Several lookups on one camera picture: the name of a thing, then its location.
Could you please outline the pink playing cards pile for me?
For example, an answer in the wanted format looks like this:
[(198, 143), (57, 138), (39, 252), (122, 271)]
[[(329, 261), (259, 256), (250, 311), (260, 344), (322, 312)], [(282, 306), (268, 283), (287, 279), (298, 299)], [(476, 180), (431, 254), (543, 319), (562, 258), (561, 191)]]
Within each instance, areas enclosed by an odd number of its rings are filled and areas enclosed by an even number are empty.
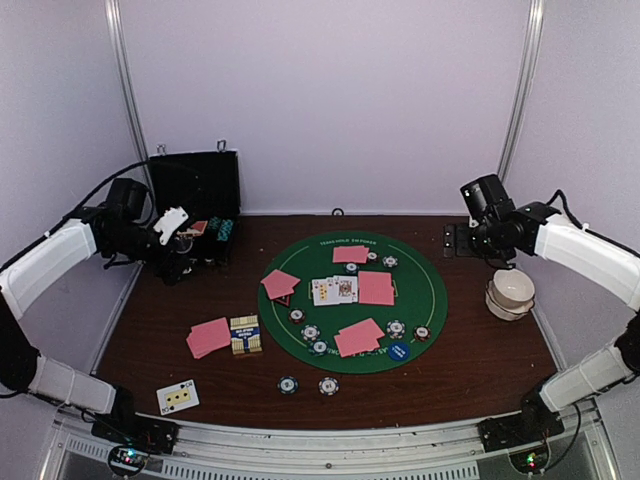
[(231, 345), (231, 332), (226, 317), (195, 325), (186, 338), (195, 359)]

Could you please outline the blue green chip mat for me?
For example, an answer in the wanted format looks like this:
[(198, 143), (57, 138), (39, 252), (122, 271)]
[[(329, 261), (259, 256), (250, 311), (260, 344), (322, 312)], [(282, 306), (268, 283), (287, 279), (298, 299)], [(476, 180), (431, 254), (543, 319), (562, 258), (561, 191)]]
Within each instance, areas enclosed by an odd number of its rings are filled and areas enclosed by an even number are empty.
[(327, 341), (317, 339), (309, 344), (308, 351), (312, 356), (323, 356), (329, 351), (329, 344)]

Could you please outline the dealt card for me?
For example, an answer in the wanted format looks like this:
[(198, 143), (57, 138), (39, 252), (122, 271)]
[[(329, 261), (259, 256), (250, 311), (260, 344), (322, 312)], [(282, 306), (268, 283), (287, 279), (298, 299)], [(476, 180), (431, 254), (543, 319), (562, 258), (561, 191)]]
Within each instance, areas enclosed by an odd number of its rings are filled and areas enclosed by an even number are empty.
[(265, 288), (267, 297), (270, 300), (284, 297), (281, 295), (281, 275), (285, 273), (279, 269), (271, 271), (266, 277), (261, 280), (261, 284)]
[(281, 295), (288, 296), (295, 292), (295, 287), (300, 283), (300, 279), (287, 273), (281, 275)]

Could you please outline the blue beige 10 chip stack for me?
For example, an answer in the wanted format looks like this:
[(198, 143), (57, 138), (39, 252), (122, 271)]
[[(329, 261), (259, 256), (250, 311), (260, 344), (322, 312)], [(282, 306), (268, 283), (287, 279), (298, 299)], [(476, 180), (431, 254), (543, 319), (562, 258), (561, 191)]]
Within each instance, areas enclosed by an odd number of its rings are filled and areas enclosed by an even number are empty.
[(318, 391), (324, 396), (333, 396), (339, 392), (340, 383), (334, 377), (324, 377), (318, 382)]

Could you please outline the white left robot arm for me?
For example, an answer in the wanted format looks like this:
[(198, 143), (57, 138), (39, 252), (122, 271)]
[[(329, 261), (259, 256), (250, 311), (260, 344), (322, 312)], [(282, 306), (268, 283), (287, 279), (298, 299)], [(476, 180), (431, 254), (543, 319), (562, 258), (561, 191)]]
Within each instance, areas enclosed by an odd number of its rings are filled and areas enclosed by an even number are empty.
[(19, 322), (31, 305), (80, 263), (99, 254), (106, 267), (143, 262), (152, 265), (167, 285), (176, 284), (191, 262), (179, 235), (194, 219), (183, 206), (140, 218), (151, 190), (128, 177), (128, 165), (91, 190), (107, 189), (97, 206), (86, 200), (67, 212), (38, 239), (1, 266), (1, 384), (3, 398), (31, 394), (86, 411), (123, 444), (144, 433), (130, 391), (44, 356), (27, 339)]

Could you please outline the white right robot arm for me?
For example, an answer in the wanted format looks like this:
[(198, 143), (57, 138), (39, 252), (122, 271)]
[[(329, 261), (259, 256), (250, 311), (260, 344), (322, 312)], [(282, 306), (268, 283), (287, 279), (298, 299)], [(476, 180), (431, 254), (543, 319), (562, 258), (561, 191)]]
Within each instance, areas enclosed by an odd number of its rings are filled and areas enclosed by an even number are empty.
[[(500, 180), (489, 175), (460, 189), (469, 223), (454, 236), (466, 256), (507, 266), (517, 253), (564, 266), (639, 310), (639, 255), (580, 223), (568, 207), (551, 201), (516, 207)], [(639, 319), (578, 364), (537, 385), (521, 402), (512, 430), (519, 440), (535, 440), (565, 407), (639, 375)]]

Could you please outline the blue beige chip mat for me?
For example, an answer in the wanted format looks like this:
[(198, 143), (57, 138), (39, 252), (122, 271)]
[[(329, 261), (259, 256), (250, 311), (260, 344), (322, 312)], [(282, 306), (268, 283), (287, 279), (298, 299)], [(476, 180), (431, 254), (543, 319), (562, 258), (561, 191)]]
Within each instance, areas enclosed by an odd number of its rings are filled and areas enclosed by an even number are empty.
[(317, 325), (305, 325), (301, 329), (301, 336), (305, 342), (313, 342), (316, 341), (321, 335), (321, 330)]
[(390, 321), (386, 325), (386, 332), (392, 339), (401, 339), (406, 333), (406, 327), (401, 321)]

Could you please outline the blue small blind button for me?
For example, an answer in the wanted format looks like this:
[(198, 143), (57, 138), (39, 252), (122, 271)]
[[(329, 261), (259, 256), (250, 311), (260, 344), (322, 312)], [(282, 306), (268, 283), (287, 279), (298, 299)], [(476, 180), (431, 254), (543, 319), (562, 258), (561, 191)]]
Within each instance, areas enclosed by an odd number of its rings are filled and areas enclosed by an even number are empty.
[(404, 342), (394, 342), (388, 347), (388, 356), (395, 362), (404, 362), (410, 359), (411, 350)]

